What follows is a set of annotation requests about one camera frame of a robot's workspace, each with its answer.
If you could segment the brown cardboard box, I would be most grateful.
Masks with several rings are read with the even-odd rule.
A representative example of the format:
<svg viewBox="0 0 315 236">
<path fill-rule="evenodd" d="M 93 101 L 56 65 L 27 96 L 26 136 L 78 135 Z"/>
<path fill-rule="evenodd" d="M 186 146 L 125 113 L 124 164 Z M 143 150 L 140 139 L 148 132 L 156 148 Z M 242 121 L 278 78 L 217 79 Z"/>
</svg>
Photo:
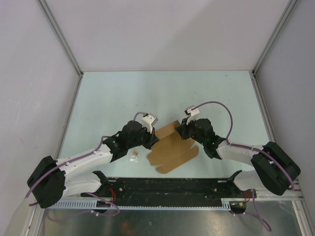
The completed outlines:
<svg viewBox="0 0 315 236">
<path fill-rule="evenodd" d="M 176 120 L 155 132 L 159 141 L 155 143 L 147 159 L 160 174 L 167 174 L 192 160 L 199 154 L 195 140 L 183 140 L 176 128 L 180 123 Z"/>
</svg>

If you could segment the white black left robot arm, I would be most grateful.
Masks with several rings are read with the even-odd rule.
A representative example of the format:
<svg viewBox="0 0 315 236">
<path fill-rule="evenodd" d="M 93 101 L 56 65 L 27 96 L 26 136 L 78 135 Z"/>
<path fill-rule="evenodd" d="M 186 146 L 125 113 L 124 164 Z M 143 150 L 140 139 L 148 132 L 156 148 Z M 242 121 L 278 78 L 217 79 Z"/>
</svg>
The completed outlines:
<svg viewBox="0 0 315 236">
<path fill-rule="evenodd" d="M 112 163 L 127 155 L 132 148 L 151 149 L 159 141 L 152 115 L 141 122 L 129 121 L 113 136 L 103 136 L 97 147 L 78 157 L 54 160 L 44 157 L 33 171 L 26 196 L 33 195 L 41 208 L 48 208 L 71 195 L 105 197 L 110 188 L 108 178 L 96 167 Z"/>
</svg>

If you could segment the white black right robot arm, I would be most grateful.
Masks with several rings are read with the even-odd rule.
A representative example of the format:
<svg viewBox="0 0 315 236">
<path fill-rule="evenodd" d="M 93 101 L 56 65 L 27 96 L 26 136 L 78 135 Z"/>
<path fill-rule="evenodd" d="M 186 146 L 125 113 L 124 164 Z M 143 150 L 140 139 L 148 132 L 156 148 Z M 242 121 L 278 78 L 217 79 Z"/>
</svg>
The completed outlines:
<svg viewBox="0 0 315 236">
<path fill-rule="evenodd" d="M 191 138 L 201 144 L 211 159 L 233 160 L 254 168 L 252 171 L 236 171 L 229 178 L 227 192 L 232 197 L 239 197 L 249 189 L 267 189 L 281 196 L 286 190 L 294 189 L 294 181 L 301 173 L 277 143 L 269 141 L 262 146 L 231 143 L 214 132 L 207 118 L 190 122 L 183 119 L 176 131 L 183 140 Z"/>
</svg>

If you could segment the small cardboard scrap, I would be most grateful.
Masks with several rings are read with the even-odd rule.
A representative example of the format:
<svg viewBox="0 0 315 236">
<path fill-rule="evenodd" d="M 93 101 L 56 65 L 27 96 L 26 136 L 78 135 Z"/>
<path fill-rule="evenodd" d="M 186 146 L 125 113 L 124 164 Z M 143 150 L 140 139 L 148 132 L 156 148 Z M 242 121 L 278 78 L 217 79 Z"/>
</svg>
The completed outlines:
<svg viewBox="0 0 315 236">
<path fill-rule="evenodd" d="M 136 150 L 136 149 L 134 149 L 133 151 L 132 151 L 132 154 L 131 154 L 131 156 L 130 156 L 130 161 L 132 161 L 132 162 L 138 162 L 138 151 Z"/>
</svg>

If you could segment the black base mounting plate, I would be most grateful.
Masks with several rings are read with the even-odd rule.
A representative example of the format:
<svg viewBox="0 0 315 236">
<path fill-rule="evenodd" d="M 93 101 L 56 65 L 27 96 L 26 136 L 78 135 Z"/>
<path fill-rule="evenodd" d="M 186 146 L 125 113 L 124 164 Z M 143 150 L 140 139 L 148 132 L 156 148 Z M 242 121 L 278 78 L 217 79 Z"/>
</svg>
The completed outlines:
<svg viewBox="0 0 315 236">
<path fill-rule="evenodd" d="M 128 194 L 202 194 L 212 199 L 241 198 L 250 199 L 252 191 L 240 190 L 226 178 L 134 178 L 108 177 L 104 180 L 105 189 L 114 192 L 116 198 L 125 198 Z"/>
</svg>

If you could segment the aluminium frame post right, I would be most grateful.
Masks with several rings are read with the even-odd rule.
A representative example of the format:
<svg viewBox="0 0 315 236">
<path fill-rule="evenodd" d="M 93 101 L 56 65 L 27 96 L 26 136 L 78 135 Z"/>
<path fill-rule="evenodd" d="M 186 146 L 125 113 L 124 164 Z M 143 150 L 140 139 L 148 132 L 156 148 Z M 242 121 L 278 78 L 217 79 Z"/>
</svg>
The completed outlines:
<svg viewBox="0 0 315 236">
<path fill-rule="evenodd" d="M 274 27 L 262 53 L 260 54 L 255 66 L 252 69 L 252 74 L 256 76 L 259 72 L 260 68 L 262 67 L 264 61 L 267 59 L 268 55 L 270 54 L 271 50 L 273 49 L 275 43 L 277 42 L 278 38 L 280 37 L 282 31 L 284 30 L 286 24 L 288 23 L 290 17 L 292 16 L 293 12 L 295 11 L 296 7 L 300 3 L 300 0 L 289 0 L 285 9 L 283 10 L 276 26 Z"/>
</svg>

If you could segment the aluminium frame post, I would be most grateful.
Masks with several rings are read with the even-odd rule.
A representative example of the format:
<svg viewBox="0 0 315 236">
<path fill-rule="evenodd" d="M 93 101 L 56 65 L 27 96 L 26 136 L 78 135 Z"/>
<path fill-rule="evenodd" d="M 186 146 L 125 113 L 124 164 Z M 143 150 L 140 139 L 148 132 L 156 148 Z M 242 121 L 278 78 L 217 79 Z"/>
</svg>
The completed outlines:
<svg viewBox="0 0 315 236">
<path fill-rule="evenodd" d="M 58 40 L 63 52 L 65 53 L 66 57 L 68 58 L 70 64 L 72 65 L 75 72 L 81 78 L 83 72 L 52 12 L 46 0 L 36 0 L 39 8 L 41 9 L 46 21 L 51 27 L 52 32 L 54 33 L 56 39 Z"/>
<path fill-rule="evenodd" d="M 264 61 L 267 59 L 268 55 L 270 54 L 271 50 L 273 49 L 275 43 L 277 42 L 278 38 L 280 37 L 282 31 L 284 30 L 286 24 L 288 23 L 290 17 L 292 16 L 293 12 L 295 11 L 296 7 L 300 3 L 300 0 L 289 0 L 285 9 L 283 10 L 276 26 L 274 27 L 262 53 L 260 54 L 255 66 L 252 69 L 252 74 L 256 76 L 259 72 L 260 68 L 262 67 Z"/>
</svg>

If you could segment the aluminium front rail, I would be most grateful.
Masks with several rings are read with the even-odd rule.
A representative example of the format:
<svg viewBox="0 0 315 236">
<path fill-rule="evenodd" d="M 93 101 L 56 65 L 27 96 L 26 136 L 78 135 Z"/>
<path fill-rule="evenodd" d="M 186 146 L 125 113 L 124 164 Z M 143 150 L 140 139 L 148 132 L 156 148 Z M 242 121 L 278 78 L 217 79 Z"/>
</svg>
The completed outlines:
<svg viewBox="0 0 315 236">
<path fill-rule="evenodd" d="M 255 199 L 258 201 L 300 201 L 304 199 L 300 183 L 298 180 L 294 182 L 294 189 L 287 189 L 284 191 L 269 189 L 257 189 Z"/>
</svg>

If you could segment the aluminium frame post left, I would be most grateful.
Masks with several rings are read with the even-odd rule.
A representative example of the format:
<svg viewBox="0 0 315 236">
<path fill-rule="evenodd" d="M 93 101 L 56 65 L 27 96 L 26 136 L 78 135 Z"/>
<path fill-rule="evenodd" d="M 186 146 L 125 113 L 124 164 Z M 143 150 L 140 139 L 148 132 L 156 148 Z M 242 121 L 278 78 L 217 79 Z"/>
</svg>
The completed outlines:
<svg viewBox="0 0 315 236">
<path fill-rule="evenodd" d="M 54 33 L 56 39 L 58 40 L 63 52 L 65 53 L 66 57 L 68 58 L 70 64 L 72 65 L 75 72 L 81 78 L 83 72 L 52 12 L 46 0 L 36 0 L 39 8 L 41 9 L 46 21 L 51 27 L 52 32 Z"/>
</svg>

